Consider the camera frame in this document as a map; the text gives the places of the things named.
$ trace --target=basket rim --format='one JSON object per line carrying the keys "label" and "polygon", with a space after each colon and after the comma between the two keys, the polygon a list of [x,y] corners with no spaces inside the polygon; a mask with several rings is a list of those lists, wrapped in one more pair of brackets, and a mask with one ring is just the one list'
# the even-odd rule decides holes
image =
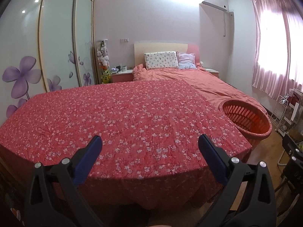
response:
{"label": "basket rim", "polygon": [[248,103],[248,102],[245,102],[245,101],[242,101],[240,99],[236,99],[236,98],[230,98],[230,99],[226,99],[226,100],[223,100],[220,105],[219,105],[219,110],[227,117],[227,115],[225,114],[225,112],[223,111],[223,105],[226,103],[226,102],[229,102],[229,101],[236,101],[236,102],[240,102],[240,103],[245,103],[245,105],[247,106],[251,106],[252,109],[255,109],[255,110],[258,110],[259,112],[261,112],[267,119],[268,123],[269,123],[269,130],[266,132],[266,133],[262,133],[262,134],[258,134],[258,133],[253,133],[253,132],[250,132],[250,131],[247,131],[243,128],[241,128],[240,126],[238,126],[237,124],[235,124],[234,122],[232,122],[230,120],[230,118],[228,118],[236,127],[237,129],[243,134],[245,133],[247,135],[247,138],[250,138],[250,139],[266,139],[270,136],[271,132],[272,132],[272,123],[270,122],[270,119],[268,118],[268,116],[258,107]]}

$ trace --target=pink pillow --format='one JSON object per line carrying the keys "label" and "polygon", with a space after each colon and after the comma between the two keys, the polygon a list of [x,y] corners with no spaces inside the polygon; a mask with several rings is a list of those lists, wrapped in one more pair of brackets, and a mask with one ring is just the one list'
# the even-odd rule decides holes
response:
{"label": "pink pillow", "polygon": [[193,63],[195,64],[195,57],[196,55],[194,53],[186,54],[186,53],[180,53],[177,51],[177,58],[178,63]]}

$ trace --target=wardrobe door frame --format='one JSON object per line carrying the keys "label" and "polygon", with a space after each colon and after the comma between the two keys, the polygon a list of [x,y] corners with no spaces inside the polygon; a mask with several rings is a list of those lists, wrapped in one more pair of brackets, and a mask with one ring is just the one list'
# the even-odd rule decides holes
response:
{"label": "wardrobe door frame", "polygon": [[[47,84],[47,78],[46,78],[46,74],[45,74],[45,69],[44,69],[44,62],[41,60],[42,59],[42,52],[40,49],[40,43],[41,43],[41,36],[40,36],[40,27],[41,27],[41,11],[42,8],[44,7],[44,1],[42,0],[41,5],[40,5],[40,10],[39,10],[39,17],[38,17],[38,54],[39,54],[39,60],[40,60],[40,67],[41,67],[41,71],[42,71],[42,78],[43,78],[43,82],[44,82],[44,87],[46,92],[50,92],[48,84]],[[76,65],[76,71],[77,71],[77,79],[78,79],[78,83],[79,86],[82,87],[82,81],[81,81],[81,76],[80,76],[80,72],[79,72],[79,62],[78,62],[78,55],[77,55],[77,47],[76,47],[76,5],[77,5],[77,0],[74,0],[73,3],[73,17],[72,17],[72,31],[73,31],[73,51],[74,51],[74,57],[75,57],[75,65]],[[92,63],[94,65],[94,67],[92,68],[93,71],[93,75],[94,75],[94,79],[95,79],[95,84],[98,84],[98,78],[97,78],[97,68],[96,68],[96,52],[95,52],[95,43],[94,43],[94,0],[91,0],[91,38],[92,38],[92,49],[93,49],[93,57],[92,57]]]}

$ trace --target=air conditioner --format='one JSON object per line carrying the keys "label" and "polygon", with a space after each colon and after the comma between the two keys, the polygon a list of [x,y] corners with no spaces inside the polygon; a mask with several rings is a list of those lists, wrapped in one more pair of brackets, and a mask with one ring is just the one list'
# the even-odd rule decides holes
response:
{"label": "air conditioner", "polygon": [[202,4],[211,6],[211,7],[215,7],[217,9],[220,9],[224,12],[227,11],[227,3],[225,3],[222,0],[203,0]]}

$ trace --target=white nightstand top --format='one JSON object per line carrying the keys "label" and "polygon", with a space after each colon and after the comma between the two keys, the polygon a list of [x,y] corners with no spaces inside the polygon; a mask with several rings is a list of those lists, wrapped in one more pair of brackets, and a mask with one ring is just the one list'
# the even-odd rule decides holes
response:
{"label": "white nightstand top", "polygon": [[220,73],[220,72],[218,72],[218,71],[216,71],[214,69],[211,69],[211,68],[205,68],[205,70],[208,71],[208,72]]}
{"label": "white nightstand top", "polygon": [[113,75],[124,75],[124,74],[132,74],[132,69],[131,70],[126,70],[126,71],[120,71],[117,73],[113,73]]}

